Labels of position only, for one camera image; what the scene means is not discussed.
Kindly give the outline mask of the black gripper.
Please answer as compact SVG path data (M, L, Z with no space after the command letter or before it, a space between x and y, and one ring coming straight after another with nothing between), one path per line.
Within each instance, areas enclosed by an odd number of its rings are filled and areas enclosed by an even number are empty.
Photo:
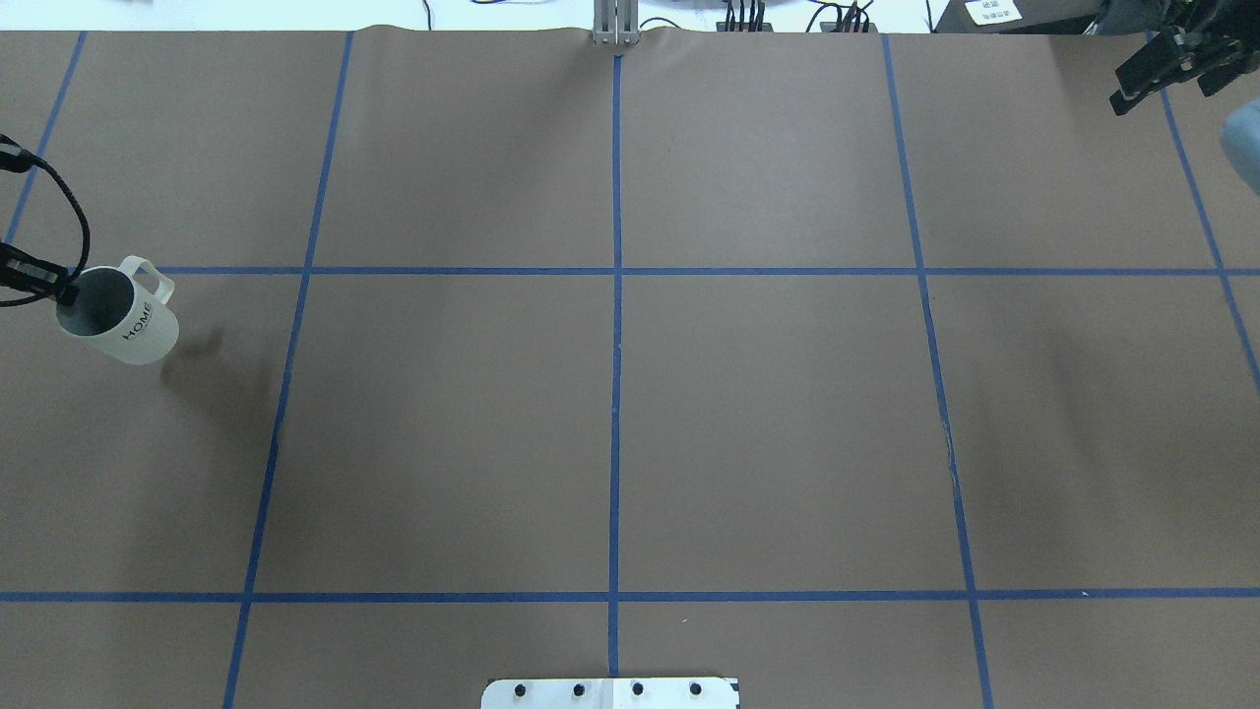
M1223 89L1223 73L1197 60L1223 52L1257 55L1259 1L1182 1L1181 21L1181 29L1157 31L1115 69L1118 89L1108 96L1114 115L1128 115L1148 96L1189 81L1213 96Z

